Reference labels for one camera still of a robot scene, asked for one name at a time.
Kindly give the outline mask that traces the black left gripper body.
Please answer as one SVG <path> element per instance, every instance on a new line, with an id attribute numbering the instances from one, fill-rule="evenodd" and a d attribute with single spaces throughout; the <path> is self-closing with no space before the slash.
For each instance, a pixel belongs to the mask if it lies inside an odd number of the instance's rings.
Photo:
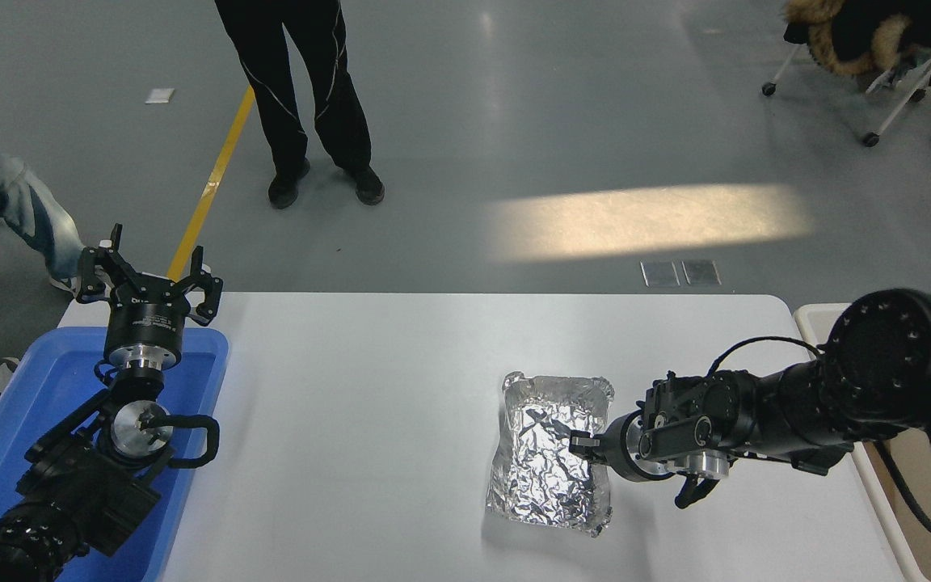
<path id="1" fill-rule="evenodd" d="M 125 356 L 137 345 L 182 355 L 185 318 L 191 306 L 171 286 L 173 281 L 159 276 L 115 284 L 108 295 L 110 317 L 104 355 Z"/>

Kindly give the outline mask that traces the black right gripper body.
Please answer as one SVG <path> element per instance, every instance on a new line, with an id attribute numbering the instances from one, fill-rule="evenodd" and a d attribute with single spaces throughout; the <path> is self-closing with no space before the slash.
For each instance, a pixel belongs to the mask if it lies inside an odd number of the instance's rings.
<path id="1" fill-rule="evenodd" d="M 611 421 L 609 426 L 602 432 L 604 435 L 603 446 L 605 450 L 618 450 L 617 471 L 614 472 L 616 472 L 618 476 L 621 476 L 622 479 L 631 480 L 631 482 L 635 482 L 636 472 L 634 471 L 634 462 L 628 450 L 627 436 L 635 417 L 636 412 L 617 417 L 617 419 Z"/>

